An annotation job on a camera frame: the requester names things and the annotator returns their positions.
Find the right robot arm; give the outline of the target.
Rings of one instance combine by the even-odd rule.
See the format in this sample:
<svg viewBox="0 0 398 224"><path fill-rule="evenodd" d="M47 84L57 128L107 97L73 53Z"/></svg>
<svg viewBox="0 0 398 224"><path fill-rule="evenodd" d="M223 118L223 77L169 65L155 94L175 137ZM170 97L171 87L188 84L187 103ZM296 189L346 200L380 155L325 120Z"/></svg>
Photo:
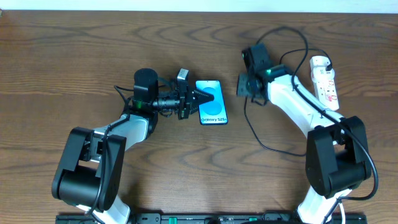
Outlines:
<svg viewBox="0 0 398 224"><path fill-rule="evenodd" d="M327 223L349 193L377 172L368 151L364 123L345 118L312 95L284 64L274 65L264 44L242 51L247 72L236 93L253 103L278 106L307 138L305 172L310 188L297 208L304 223Z"/></svg>

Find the blue Galaxy smartphone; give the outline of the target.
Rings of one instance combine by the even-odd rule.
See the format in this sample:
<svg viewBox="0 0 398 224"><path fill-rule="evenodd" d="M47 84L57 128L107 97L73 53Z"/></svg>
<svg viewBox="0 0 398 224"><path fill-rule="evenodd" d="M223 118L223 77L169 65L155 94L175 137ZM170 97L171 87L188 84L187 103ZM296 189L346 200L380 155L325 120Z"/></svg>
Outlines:
<svg viewBox="0 0 398 224"><path fill-rule="evenodd" d="M224 104L223 92L219 80L198 80L196 87L205 93L214 96L209 101L199 106L201 125L225 125L228 123L228 115Z"/></svg>

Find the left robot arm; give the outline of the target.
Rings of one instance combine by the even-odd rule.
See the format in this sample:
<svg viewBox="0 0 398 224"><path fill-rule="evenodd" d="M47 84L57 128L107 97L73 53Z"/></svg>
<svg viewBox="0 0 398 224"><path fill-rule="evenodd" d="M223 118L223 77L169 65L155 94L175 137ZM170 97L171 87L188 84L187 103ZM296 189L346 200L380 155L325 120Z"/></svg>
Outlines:
<svg viewBox="0 0 398 224"><path fill-rule="evenodd" d="M187 119L214 96L188 83L181 69L170 81L155 70L134 74L132 96L123 96L118 120L95 129L70 131L52 182L52 196L84 211L84 215L60 215L57 223L129 223L131 209L118 196L124 155L153 132L158 116L177 114Z"/></svg>

